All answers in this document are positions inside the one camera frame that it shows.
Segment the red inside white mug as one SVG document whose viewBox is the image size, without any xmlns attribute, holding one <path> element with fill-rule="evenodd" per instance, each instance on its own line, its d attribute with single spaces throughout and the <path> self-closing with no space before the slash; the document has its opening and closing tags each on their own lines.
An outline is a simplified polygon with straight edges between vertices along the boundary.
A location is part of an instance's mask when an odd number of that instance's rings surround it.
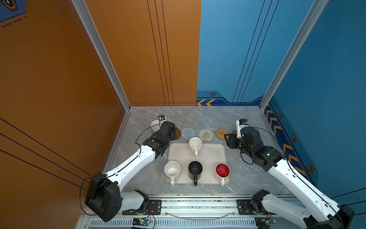
<svg viewBox="0 0 366 229">
<path fill-rule="evenodd" d="M 219 182 L 221 186 L 224 186 L 229 182 L 230 168 L 225 163 L 219 163 L 214 169 L 214 178 Z"/>
</svg>

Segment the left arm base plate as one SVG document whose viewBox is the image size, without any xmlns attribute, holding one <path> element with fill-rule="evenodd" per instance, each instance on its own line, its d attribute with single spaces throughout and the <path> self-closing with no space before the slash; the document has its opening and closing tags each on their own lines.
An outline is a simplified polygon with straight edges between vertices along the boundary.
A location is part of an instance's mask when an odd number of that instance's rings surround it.
<svg viewBox="0 0 366 229">
<path fill-rule="evenodd" d="M 160 215 L 162 209 L 162 201 L 160 199 L 150 199 L 148 201 L 147 209 L 142 210 L 126 210 L 122 211 L 122 215 L 143 215 L 147 216 L 150 213 L 153 215 Z"/>
</svg>

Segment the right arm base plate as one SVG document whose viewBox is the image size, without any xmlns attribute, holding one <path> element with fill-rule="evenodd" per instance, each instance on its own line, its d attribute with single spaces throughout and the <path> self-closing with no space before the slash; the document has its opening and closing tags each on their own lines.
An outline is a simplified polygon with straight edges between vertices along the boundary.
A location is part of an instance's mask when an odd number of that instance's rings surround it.
<svg viewBox="0 0 366 229">
<path fill-rule="evenodd" d="M 270 215 L 262 203 L 257 200 L 239 199 L 236 201 L 238 212 L 240 215 Z"/>
</svg>

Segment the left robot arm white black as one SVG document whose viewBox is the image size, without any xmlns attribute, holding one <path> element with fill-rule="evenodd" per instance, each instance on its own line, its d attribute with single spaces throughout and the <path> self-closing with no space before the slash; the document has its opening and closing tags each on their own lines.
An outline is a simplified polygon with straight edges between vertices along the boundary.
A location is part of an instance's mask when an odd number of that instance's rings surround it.
<svg viewBox="0 0 366 229">
<path fill-rule="evenodd" d="M 145 213 L 149 197 L 137 189 L 132 192 L 122 190 L 140 170 L 164 154 L 170 142 L 177 139 L 176 131 L 174 123 L 164 121 L 160 129 L 126 161 L 106 174 L 98 172 L 91 177 L 85 205 L 104 222 L 112 220 L 119 211 Z"/>
</svg>

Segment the blue grey woven coaster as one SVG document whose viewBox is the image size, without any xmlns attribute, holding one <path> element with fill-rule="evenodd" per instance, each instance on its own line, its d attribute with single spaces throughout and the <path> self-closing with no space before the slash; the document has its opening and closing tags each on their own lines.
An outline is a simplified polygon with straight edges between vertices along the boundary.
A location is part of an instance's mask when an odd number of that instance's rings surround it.
<svg viewBox="0 0 366 229">
<path fill-rule="evenodd" d="M 181 131 L 181 137 L 186 140 L 190 140 L 195 137 L 195 131 L 190 127 L 186 127 Z"/>
</svg>

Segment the tan rattan woven coaster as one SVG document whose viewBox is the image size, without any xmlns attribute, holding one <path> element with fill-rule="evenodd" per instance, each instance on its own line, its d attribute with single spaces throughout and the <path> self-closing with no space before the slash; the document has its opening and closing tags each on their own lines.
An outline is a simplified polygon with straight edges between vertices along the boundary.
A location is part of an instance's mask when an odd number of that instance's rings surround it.
<svg viewBox="0 0 366 229">
<path fill-rule="evenodd" d="M 227 134 L 230 134 L 230 132 L 225 128 L 219 128 L 215 131 L 215 136 L 222 141 L 225 141 L 225 135 Z"/>
</svg>

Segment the white woven rope coaster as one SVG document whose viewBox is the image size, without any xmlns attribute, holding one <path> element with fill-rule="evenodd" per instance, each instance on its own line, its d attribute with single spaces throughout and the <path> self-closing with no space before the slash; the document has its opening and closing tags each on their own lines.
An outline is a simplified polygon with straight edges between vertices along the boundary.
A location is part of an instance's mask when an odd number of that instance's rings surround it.
<svg viewBox="0 0 366 229">
<path fill-rule="evenodd" d="M 211 141 L 214 137 L 214 134 L 212 131 L 208 130 L 208 129 L 203 129 L 199 132 L 199 138 L 202 141 L 208 142 Z"/>
</svg>

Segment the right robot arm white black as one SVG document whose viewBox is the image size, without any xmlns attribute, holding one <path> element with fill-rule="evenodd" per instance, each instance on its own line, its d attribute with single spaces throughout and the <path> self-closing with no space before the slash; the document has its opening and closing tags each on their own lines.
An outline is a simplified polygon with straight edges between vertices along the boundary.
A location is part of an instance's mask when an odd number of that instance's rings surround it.
<svg viewBox="0 0 366 229">
<path fill-rule="evenodd" d="M 287 158 L 271 146 L 265 146 L 254 127 L 239 126 L 237 131 L 224 135 L 229 148 L 247 154 L 253 163 L 278 179 L 304 205 L 299 207 L 279 199 L 264 189 L 252 196 L 252 211 L 256 214 L 273 213 L 302 229 L 348 229 L 355 212 L 318 190 L 303 178 Z"/>
</svg>

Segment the light blue mug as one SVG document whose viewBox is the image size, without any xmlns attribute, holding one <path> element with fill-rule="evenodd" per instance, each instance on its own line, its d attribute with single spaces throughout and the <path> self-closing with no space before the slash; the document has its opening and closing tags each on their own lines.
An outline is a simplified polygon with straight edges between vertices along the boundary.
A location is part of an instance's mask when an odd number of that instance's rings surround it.
<svg viewBox="0 0 366 229">
<path fill-rule="evenodd" d="M 159 131 L 160 130 L 160 127 L 161 127 L 161 125 L 162 125 L 162 121 L 160 121 L 160 120 L 154 120 L 154 121 L 152 121 L 151 122 L 151 129 L 152 129 L 152 132 L 153 133 L 156 133 L 157 131 Z"/>
</svg>

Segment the glossy brown round coaster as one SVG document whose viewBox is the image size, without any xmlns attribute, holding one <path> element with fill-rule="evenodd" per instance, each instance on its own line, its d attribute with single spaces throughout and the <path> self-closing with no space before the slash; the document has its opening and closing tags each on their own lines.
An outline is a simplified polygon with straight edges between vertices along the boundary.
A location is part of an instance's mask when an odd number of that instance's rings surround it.
<svg viewBox="0 0 366 229">
<path fill-rule="evenodd" d="M 173 137 L 172 137 L 172 140 L 177 140 L 181 137 L 181 130 L 179 128 L 176 128 L 174 134 L 173 134 Z"/>
</svg>

